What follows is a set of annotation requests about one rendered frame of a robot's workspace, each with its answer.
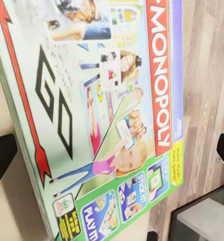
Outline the board game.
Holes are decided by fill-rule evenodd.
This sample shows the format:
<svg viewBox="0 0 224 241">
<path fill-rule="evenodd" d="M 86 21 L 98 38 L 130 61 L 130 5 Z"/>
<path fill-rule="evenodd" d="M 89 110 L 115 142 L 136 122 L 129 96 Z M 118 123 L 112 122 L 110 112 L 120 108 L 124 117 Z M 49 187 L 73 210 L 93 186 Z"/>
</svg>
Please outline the board game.
<svg viewBox="0 0 224 241">
<path fill-rule="evenodd" d="M 49 241 L 183 184 L 183 0 L 0 0 L 0 82 Z"/>
</svg>

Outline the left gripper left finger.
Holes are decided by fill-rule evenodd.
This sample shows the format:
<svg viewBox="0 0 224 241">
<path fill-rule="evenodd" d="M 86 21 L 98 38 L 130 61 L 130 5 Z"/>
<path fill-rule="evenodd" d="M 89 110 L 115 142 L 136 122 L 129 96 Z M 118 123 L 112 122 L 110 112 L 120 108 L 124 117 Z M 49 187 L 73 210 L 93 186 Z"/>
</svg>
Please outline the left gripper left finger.
<svg viewBox="0 0 224 241">
<path fill-rule="evenodd" d="M 0 180 L 4 176 L 14 157 L 18 153 L 15 135 L 0 137 Z"/>
</svg>

